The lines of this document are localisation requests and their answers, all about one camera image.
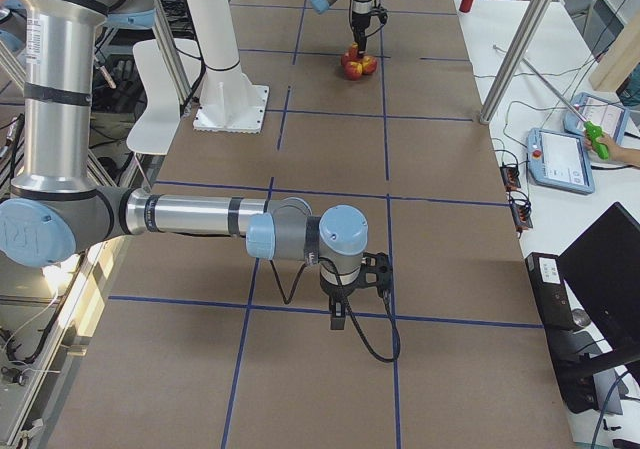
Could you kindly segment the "person's hand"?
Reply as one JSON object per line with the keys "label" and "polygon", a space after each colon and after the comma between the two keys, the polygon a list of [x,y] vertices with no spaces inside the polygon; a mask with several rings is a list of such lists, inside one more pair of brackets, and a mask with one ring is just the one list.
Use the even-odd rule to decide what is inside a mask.
{"label": "person's hand", "polygon": [[619,146],[608,134],[603,133],[596,141],[607,147],[609,159],[611,161],[635,165],[637,151],[631,148]]}

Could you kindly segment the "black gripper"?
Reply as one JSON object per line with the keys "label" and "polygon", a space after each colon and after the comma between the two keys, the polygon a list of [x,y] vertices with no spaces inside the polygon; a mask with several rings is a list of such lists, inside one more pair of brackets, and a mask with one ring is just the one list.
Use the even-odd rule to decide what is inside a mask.
{"label": "black gripper", "polygon": [[354,43],[357,46],[356,59],[361,60],[366,55],[367,36],[366,30],[371,24],[371,13],[351,12],[349,25],[354,36]]}
{"label": "black gripper", "polygon": [[346,322],[345,297],[367,287],[365,265],[348,274],[336,274],[328,263],[320,264],[320,285],[329,298],[330,329],[343,330]]}

